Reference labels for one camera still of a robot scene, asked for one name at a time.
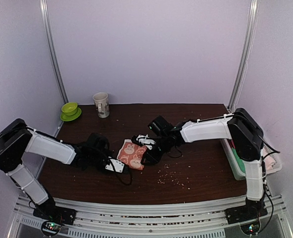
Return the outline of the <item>orange patterned towel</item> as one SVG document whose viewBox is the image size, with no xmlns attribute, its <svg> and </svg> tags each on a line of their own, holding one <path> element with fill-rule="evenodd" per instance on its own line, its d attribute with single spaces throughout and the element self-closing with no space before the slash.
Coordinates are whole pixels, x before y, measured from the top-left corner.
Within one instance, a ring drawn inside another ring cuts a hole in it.
<svg viewBox="0 0 293 238">
<path fill-rule="evenodd" d="M 141 164 L 141 161 L 146 150 L 146 146 L 138 146 L 131 140 L 126 139 L 118 152 L 117 160 L 125 163 L 131 169 L 142 171 L 144 169 L 144 165 Z"/>
</svg>

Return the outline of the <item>pink microfiber towel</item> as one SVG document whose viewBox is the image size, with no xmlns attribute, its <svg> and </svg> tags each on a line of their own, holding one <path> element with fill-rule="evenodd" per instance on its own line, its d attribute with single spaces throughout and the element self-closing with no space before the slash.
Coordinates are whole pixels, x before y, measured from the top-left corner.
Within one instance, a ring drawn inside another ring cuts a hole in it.
<svg viewBox="0 0 293 238">
<path fill-rule="evenodd" d="M 231 148 L 235 149 L 235 144 L 234 144 L 233 140 L 229 140 L 229 144 L 230 144 Z"/>
</svg>

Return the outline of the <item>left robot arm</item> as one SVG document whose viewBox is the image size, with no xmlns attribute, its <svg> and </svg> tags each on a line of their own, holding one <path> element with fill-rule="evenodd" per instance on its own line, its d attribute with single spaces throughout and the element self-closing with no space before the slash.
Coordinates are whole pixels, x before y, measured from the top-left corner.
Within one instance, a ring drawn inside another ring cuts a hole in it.
<svg viewBox="0 0 293 238">
<path fill-rule="evenodd" d="M 0 170 L 27 195 L 36 209 L 48 220 L 60 216 L 50 193 L 38 181 L 32 165 L 47 158 L 85 170 L 95 166 L 102 171 L 115 171 L 108 141 L 101 136 L 93 142 L 64 142 L 37 129 L 23 119 L 15 119 L 0 132 Z"/>
</svg>

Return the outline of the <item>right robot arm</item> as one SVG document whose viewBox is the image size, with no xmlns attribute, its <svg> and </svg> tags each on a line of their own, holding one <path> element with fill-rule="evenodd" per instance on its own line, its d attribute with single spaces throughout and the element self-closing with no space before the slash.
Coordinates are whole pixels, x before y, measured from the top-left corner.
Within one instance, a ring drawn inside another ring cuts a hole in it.
<svg viewBox="0 0 293 238">
<path fill-rule="evenodd" d="M 211 119 L 191 119 L 170 124 L 162 116 L 154 119 L 148 127 L 156 138 L 147 135 L 136 136 L 139 146 L 146 146 L 142 164 L 155 165 L 163 154 L 173 147 L 200 140 L 232 140 L 238 157 L 243 161 L 246 179 L 246 201 L 242 215 L 252 219 L 263 209 L 264 171 L 261 151 L 263 149 L 263 130 L 244 108 L 238 108 L 231 114 Z"/>
</svg>

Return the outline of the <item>green plastic plate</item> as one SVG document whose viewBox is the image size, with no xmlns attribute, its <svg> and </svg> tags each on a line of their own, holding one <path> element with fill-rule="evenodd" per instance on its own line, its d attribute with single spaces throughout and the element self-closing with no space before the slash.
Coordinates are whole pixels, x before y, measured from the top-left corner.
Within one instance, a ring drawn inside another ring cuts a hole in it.
<svg viewBox="0 0 293 238">
<path fill-rule="evenodd" d="M 76 120 L 77 118 L 79 118 L 81 113 L 82 113 L 82 110 L 81 110 L 81 108 L 78 107 L 75 110 L 73 115 L 68 115 L 67 113 L 61 113 L 60 114 L 60 119 L 62 121 L 66 121 L 66 122 L 73 121 L 73 120 Z"/>
</svg>

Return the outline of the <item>beige ceramic mug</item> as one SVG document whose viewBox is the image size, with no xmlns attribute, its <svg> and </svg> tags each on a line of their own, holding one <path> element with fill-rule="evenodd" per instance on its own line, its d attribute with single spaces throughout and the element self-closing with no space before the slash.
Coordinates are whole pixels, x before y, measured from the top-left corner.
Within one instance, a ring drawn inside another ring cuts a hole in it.
<svg viewBox="0 0 293 238">
<path fill-rule="evenodd" d="M 99 92 L 93 95 L 93 101 L 97 109 L 98 116 L 102 119 L 109 117 L 109 98 L 105 92 Z"/>
</svg>

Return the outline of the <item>green plastic bowl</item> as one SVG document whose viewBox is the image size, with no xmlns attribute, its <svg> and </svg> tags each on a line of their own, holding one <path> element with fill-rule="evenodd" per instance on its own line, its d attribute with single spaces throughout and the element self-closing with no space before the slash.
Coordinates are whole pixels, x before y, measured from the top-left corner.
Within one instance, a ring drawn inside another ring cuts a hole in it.
<svg viewBox="0 0 293 238">
<path fill-rule="evenodd" d="M 61 107 L 61 112 L 63 114 L 65 114 L 66 116 L 73 116 L 74 114 L 76 114 L 77 108 L 78 108 L 78 103 L 76 103 L 76 102 L 68 102 L 68 103 L 65 103 Z"/>
</svg>

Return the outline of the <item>green rolled towel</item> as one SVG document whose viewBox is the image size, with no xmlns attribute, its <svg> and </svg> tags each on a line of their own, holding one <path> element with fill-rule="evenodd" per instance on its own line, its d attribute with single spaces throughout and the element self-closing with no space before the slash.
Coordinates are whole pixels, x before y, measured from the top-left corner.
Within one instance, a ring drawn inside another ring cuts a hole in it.
<svg viewBox="0 0 293 238">
<path fill-rule="evenodd" d="M 235 159 L 236 159 L 236 162 L 237 162 L 237 164 L 238 164 L 240 170 L 241 170 L 243 173 L 245 173 L 245 166 L 244 166 L 244 163 L 243 163 L 243 161 L 239 158 L 236 149 L 235 149 L 235 148 L 232 148 L 231 150 L 232 150 L 232 152 L 233 152 L 233 154 L 234 154 L 234 157 L 235 157 Z"/>
</svg>

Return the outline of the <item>white plastic basket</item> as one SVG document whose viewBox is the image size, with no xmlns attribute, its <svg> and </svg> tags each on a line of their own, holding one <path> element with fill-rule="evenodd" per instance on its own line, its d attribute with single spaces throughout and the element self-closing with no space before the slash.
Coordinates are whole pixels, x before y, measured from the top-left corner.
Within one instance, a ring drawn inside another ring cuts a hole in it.
<svg viewBox="0 0 293 238">
<path fill-rule="evenodd" d="M 220 140 L 221 145 L 224 149 L 224 152 L 226 154 L 226 157 L 228 159 L 228 162 L 230 164 L 231 170 L 233 172 L 234 178 L 236 180 L 244 180 L 246 179 L 246 173 L 243 173 L 234 157 L 234 154 L 231 150 L 229 140 L 227 139 L 221 139 Z M 261 150 L 261 156 L 265 158 L 265 168 L 266 168 L 266 175 L 276 173 L 280 171 L 283 167 L 282 162 L 280 160 L 280 157 L 276 155 L 275 153 L 271 154 L 271 149 L 264 145 L 263 149 Z M 243 161 L 245 169 L 248 169 L 248 178 L 249 179 L 256 179 L 258 176 L 260 176 L 262 172 L 262 160 L 254 161 L 254 162 L 245 162 Z"/>
</svg>

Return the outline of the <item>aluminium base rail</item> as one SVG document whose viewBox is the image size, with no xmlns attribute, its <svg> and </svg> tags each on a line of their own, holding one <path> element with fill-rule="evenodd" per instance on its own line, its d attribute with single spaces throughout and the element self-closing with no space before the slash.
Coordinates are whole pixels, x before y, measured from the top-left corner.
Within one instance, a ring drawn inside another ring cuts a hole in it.
<svg viewBox="0 0 293 238">
<path fill-rule="evenodd" d="M 268 226 L 254 238 L 293 238 L 289 214 L 280 195 L 271 198 L 274 213 Z M 245 197 L 166 205 L 111 205 L 55 198 L 57 205 L 76 210 L 73 225 L 56 237 L 71 238 L 249 238 L 243 223 L 230 224 L 225 210 L 244 205 Z M 43 220 L 33 216 L 25 196 L 19 196 L 5 238 L 18 238 L 27 226 L 35 237 Z"/>
</svg>

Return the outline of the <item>right aluminium frame post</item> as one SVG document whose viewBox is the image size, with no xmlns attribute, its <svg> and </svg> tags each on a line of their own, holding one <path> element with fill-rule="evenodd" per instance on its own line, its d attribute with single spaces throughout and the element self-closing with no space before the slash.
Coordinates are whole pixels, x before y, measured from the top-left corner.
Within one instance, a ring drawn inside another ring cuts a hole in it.
<svg viewBox="0 0 293 238">
<path fill-rule="evenodd" d="M 260 2 L 259 0 L 250 1 L 250 9 L 248 14 L 248 21 L 247 21 L 242 54 L 241 54 L 233 90 L 232 90 L 228 107 L 227 107 L 229 112 L 235 111 L 235 108 L 238 104 L 238 100 L 239 100 L 241 90 L 243 87 L 246 71 L 248 69 L 248 58 L 253 46 L 259 2 Z"/>
</svg>

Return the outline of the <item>aluminium frame post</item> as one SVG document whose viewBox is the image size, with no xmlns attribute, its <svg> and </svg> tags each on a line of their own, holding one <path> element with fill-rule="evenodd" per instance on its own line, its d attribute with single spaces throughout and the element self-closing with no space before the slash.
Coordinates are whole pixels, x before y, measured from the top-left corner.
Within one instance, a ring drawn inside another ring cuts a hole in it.
<svg viewBox="0 0 293 238">
<path fill-rule="evenodd" d="M 253 46 L 259 2 L 260 2 L 259 0 L 250 1 L 250 9 L 248 14 L 248 21 L 247 21 L 242 54 L 241 54 L 233 90 L 232 90 L 228 107 L 227 107 L 229 112 L 235 111 L 235 108 L 238 104 L 238 100 L 239 100 L 241 90 L 243 87 L 246 71 L 248 69 L 248 58 Z"/>
<path fill-rule="evenodd" d="M 65 86 L 63 83 L 60 67 L 59 67 L 59 62 L 57 58 L 57 53 L 54 45 L 54 38 L 52 34 L 52 29 L 51 29 L 51 23 L 50 23 L 50 16 L 49 16 L 49 11 L 48 11 L 48 3 L 46 0 L 40 0 L 40 10 L 41 10 L 41 15 L 42 15 L 42 20 L 45 28 L 45 33 L 46 33 L 46 38 L 47 38 L 47 44 L 49 48 L 49 53 L 50 53 L 50 60 L 51 64 L 53 67 L 54 71 L 54 76 L 58 85 L 58 90 L 60 93 L 60 96 L 63 100 L 64 103 L 68 102 L 68 96 L 65 90 Z"/>
</svg>

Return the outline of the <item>left aluminium frame post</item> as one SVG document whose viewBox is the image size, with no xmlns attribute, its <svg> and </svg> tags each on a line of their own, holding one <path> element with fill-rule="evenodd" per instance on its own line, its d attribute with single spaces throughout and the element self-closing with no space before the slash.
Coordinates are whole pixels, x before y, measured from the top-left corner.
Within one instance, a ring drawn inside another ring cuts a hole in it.
<svg viewBox="0 0 293 238">
<path fill-rule="evenodd" d="M 57 58 L 57 53 L 54 45 L 54 38 L 52 34 L 52 29 L 51 29 L 51 23 L 50 23 L 50 16 L 49 16 L 49 11 L 48 11 L 48 3 L 46 0 L 40 0 L 40 10 L 41 10 L 41 15 L 42 15 L 42 20 L 45 28 L 45 33 L 46 33 L 46 38 L 47 38 L 47 44 L 49 48 L 49 53 L 50 53 L 50 60 L 51 64 L 53 67 L 54 71 L 54 76 L 58 85 L 58 90 L 60 93 L 60 96 L 63 100 L 64 103 L 68 102 L 68 96 L 65 90 L 65 86 L 63 83 L 60 67 L 59 67 L 59 62 Z"/>
</svg>

